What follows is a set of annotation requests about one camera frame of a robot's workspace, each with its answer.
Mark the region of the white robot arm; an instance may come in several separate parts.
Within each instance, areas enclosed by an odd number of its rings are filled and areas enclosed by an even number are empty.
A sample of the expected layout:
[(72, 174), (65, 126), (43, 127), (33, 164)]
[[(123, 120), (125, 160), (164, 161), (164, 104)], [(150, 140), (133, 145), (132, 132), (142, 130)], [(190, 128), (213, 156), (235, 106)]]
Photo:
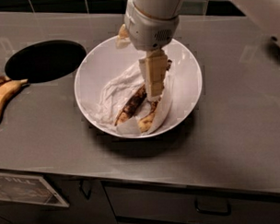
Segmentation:
[[(184, 0), (128, 0), (116, 46), (154, 52), (171, 42)], [(280, 60), (280, 0), (228, 0), (270, 36)]]

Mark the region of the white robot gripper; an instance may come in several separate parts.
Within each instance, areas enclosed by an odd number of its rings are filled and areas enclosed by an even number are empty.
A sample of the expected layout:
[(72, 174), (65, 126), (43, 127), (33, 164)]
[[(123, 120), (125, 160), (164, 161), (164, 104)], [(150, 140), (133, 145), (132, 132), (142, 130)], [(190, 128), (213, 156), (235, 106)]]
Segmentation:
[(147, 98), (156, 101), (169, 66), (165, 52), (157, 49), (171, 42), (179, 25), (179, 0), (128, 0), (123, 20), (115, 47), (126, 48), (131, 41), (138, 51), (148, 51), (138, 62)]

